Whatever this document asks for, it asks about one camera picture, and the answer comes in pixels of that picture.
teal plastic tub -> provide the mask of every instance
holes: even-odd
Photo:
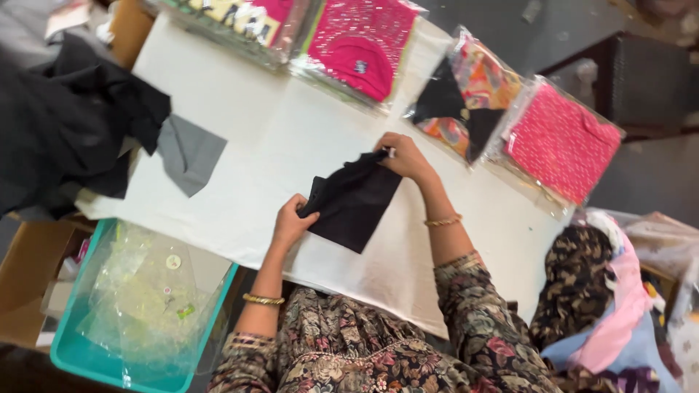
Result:
[[[101,269],[99,263],[90,264],[90,257],[94,254],[99,238],[107,233],[116,223],[116,219],[110,218],[100,220],[97,224],[87,255],[80,266],[78,278],[75,280],[71,297],[68,299],[66,312],[63,314],[63,318],[61,318],[61,323],[51,345],[51,362],[59,369],[69,373],[109,385],[123,387],[122,361],[116,355],[94,344],[76,331],[80,322],[89,312],[87,304],[89,295],[85,294],[89,294],[89,289],[93,287]],[[197,348],[199,357],[201,357],[204,347],[206,347],[206,341],[214,327],[216,316],[221,310],[221,305],[237,270],[238,265],[232,264],[231,269],[224,278],[223,290]],[[151,380],[142,384],[132,383],[128,389],[143,393],[183,393],[189,388],[193,377],[194,372],[192,371],[192,373],[185,376]]]

blue fabric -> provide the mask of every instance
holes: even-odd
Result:
[[[605,310],[600,320],[595,323],[595,327],[613,310],[614,302]],[[557,341],[544,348],[541,352],[541,357],[548,358],[556,367],[556,370],[566,370],[568,369],[566,367],[568,358],[582,346],[590,333],[592,333],[592,329]],[[682,393],[682,389],[679,388],[677,381],[672,377],[672,374],[670,374],[660,358],[658,345],[655,341],[653,318],[648,311],[643,314],[643,318],[638,326],[631,331],[631,340],[621,350],[614,363],[607,367],[607,370],[613,373],[621,373],[624,369],[636,369],[644,366],[651,367],[658,374],[660,393]]]

woman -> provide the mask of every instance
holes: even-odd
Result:
[[[460,224],[439,176],[412,139],[386,133],[375,150],[394,148],[383,164],[419,186],[427,211],[439,307],[458,359],[425,343],[424,333],[342,295],[298,287],[284,307],[282,266],[290,247],[318,219],[279,211],[272,243],[209,386],[223,392],[559,392],[515,328],[506,303]]]

gold bangle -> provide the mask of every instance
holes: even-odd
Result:
[[[457,222],[461,222],[462,219],[463,219],[463,216],[460,214],[457,214],[456,217],[450,218],[448,220],[425,221],[425,225],[427,225],[428,227],[441,227],[442,225],[456,224]]]
[[[274,299],[271,297],[261,297],[261,296],[255,296],[251,294],[243,294],[243,300],[249,301],[252,303],[257,303],[257,304],[264,304],[266,306],[278,306],[281,303],[284,303],[286,300],[284,300],[283,297],[280,297],[278,299]]]

